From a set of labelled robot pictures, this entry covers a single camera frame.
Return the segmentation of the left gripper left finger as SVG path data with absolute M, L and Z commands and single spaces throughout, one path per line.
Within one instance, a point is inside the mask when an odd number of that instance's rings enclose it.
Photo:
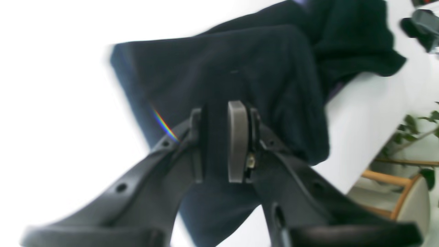
M 203 181 L 200 108 L 164 136 L 146 158 L 67 218 L 30 227 L 24 247 L 168 247 L 182 198 Z

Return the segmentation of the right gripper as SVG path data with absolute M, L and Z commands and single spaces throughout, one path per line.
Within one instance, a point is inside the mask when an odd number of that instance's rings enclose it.
M 411 17 L 401 19 L 400 27 L 408 37 L 416 38 L 427 53 L 438 53 L 439 17 L 433 11 L 417 9 Z

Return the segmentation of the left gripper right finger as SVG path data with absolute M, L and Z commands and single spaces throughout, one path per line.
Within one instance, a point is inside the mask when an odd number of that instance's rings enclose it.
M 419 247 L 414 223 L 396 223 L 354 203 L 261 123 L 256 108 L 228 103 L 228 179 L 250 184 L 273 247 Z

